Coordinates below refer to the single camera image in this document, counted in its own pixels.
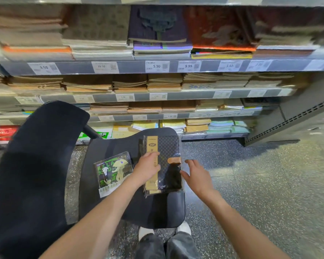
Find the white sneaker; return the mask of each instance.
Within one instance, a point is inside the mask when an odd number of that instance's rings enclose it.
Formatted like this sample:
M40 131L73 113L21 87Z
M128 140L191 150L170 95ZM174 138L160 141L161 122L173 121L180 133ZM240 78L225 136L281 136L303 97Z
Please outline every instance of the white sneaker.
M146 235L148 234L154 234L154 230L153 229L147 229L147 228L144 228L144 227L139 227L139 231L138 231L138 239L139 241Z
M175 232L175 234L177 234L178 232L184 232L191 235L191 228L186 221L183 221L182 224L179 227L177 227L177 231Z

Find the qr code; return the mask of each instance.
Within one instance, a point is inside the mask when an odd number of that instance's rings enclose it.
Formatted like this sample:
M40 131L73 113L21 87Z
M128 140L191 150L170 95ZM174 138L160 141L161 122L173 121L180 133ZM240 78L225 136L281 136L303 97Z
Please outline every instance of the qr code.
M50 64L50 68L51 68L53 71L57 71L57 70L58 70L58 68L57 68L55 65L53 65L53 64Z

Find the speckled floor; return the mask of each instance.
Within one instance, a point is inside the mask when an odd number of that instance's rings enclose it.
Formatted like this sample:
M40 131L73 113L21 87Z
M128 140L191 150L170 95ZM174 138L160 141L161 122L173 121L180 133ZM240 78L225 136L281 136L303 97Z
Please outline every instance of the speckled floor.
M225 200L292 258L324 258L324 137L246 148L236 140L183 142L182 148L184 159L198 159ZM69 223L78 217L85 152L76 147L69 166ZM202 258L237 258L209 209L187 185L185 191L186 221ZM175 229L156 232L166 241ZM137 244L138 226L121 221L106 258L134 258Z

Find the chair seat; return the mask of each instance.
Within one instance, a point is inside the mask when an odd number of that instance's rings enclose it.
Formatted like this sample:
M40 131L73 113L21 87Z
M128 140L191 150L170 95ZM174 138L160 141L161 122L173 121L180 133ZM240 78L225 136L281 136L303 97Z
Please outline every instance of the chair seat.
M171 128L141 131L121 139L91 140L83 163L79 185L79 219L100 201L94 163L128 151L135 166L139 160L139 142L146 136L175 136ZM174 192L145 197L143 187L134 194L122 219L149 229L174 228L185 219L185 193Z

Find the orange notebook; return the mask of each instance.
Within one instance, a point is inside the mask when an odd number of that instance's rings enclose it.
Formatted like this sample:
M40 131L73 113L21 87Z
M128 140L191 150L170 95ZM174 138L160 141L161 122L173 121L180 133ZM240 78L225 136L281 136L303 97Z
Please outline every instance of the orange notebook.
M228 6L189 6L184 10L193 48L255 51Z

